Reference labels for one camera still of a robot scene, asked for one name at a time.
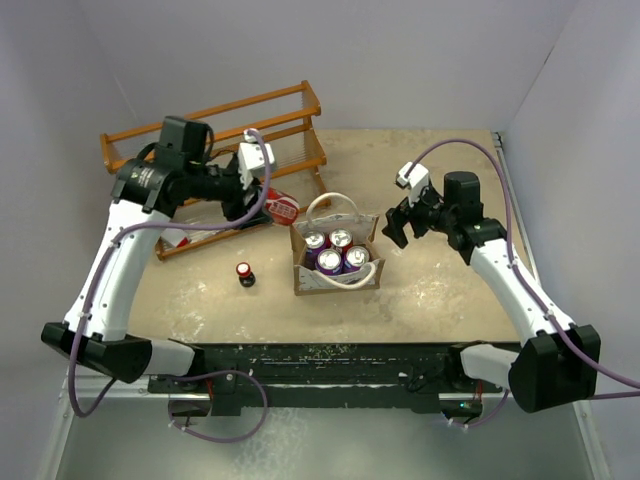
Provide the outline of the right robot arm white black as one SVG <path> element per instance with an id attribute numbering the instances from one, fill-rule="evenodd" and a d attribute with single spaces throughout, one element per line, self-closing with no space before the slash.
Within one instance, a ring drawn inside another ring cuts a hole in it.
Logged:
<path id="1" fill-rule="evenodd" d="M 408 244 L 405 226 L 417 238 L 429 231 L 446 235 L 449 246 L 489 286 L 520 339 L 517 352 L 482 341 L 454 346 L 444 369 L 446 383 L 456 391 L 467 391 L 479 380 L 492 383 L 510 391 L 527 413 L 591 397 L 597 372 L 590 364 L 599 359 L 599 334 L 555 310 L 528 270 L 518 266 L 505 228 L 484 214 L 477 175 L 450 172 L 438 192 L 428 169 L 405 164 L 395 183 L 408 194 L 387 211 L 383 234 L 400 248 Z"/>

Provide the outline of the white box on rack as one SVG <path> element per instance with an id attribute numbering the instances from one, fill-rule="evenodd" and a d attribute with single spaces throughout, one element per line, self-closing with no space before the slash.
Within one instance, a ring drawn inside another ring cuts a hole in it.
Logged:
<path id="1" fill-rule="evenodd" d="M 161 233 L 160 238 L 171 248 L 180 248 L 191 243 L 191 239 L 187 233 L 180 229 L 165 229 Z"/>

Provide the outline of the red soda can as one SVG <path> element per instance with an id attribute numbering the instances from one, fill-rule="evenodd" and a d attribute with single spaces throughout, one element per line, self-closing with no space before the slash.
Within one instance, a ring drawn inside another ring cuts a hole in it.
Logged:
<path id="1" fill-rule="evenodd" d="M 264 210 L 275 224 L 289 226 L 296 221 L 300 207 L 294 197 L 270 187 Z"/>
<path id="2" fill-rule="evenodd" d="M 329 233 L 331 248 L 336 250 L 341 256 L 354 246 L 353 234 L 346 228 L 336 228 Z"/>

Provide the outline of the purple soda can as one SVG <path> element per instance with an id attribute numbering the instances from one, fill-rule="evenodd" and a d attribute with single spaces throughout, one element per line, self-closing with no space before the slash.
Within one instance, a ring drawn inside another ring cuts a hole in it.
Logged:
<path id="1" fill-rule="evenodd" d="M 343 272 L 357 272 L 369 261 L 369 251 L 364 246 L 354 245 L 344 254 Z"/>
<path id="2" fill-rule="evenodd" d="M 324 275 L 340 275 L 343 270 L 343 257 L 334 249 L 325 249 L 317 255 L 315 266 L 316 270 Z"/>
<path id="3" fill-rule="evenodd" d="M 316 268 L 318 255 L 328 248 L 326 235 L 317 230 L 310 230 L 303 235 L 306 243 L 304 266 L 310 270 Z"/>

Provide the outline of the small dark sauce bottle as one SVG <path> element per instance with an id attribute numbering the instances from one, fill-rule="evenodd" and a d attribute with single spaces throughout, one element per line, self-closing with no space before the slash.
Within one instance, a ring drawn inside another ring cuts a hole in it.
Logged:
<path id="1" fill-rule="evenodd" d="M 256 282 L 255 274 L 247 262 L 240 262 L 236 265 L 236 273 L 240 284 L 245 288 L 252 287 Z"/>

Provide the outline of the canvas bag with rope handles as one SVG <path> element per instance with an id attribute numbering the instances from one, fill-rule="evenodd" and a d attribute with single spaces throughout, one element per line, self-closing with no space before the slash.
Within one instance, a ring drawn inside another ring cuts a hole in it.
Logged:
<path id="1" fill-rule="evenodd" d="M 338 200 L 346 213 L 318 216 L 316 207 Z M 293 290 L 297 296 L 378 289 L 385 260 L 374 246 L 377 215 L 361 212 L 344 194 L 318 196 L 289 227 L 293 254 Z"/>

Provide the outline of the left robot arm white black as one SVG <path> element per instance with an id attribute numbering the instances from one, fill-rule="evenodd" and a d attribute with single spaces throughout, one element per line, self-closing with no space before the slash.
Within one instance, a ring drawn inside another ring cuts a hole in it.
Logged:
<path id="1" fill-rule="evenodd" d="M 202 387 L 206 369 L 196 348 L 129 332 L 130 312 L 146 263 L 177 209 L 189 199 L 218 201 L 224 231 L 264 219 L 275 159 L 259 131 L 225 168 L 210 165 L 214 133 L 201 121 L 168 116 L 157 141 L 117 171 L 104 236 L 89 275 L 63 320 L 44 325 L 42 342 L 119 381 L 170 376 L 184 392 Z"/>

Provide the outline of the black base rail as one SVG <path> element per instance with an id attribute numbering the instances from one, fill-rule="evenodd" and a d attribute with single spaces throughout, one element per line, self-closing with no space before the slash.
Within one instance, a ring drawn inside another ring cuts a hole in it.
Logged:
<path id="1" fill-rule="evenodd" d="M 200 343 L 189 381 L 155 374 L 154 394 L 209 400 L 215 416 L 245 407 L 408 409 L 480 413 L 499 386 L 463 375 L 458 347 L 435 343 Z"/>

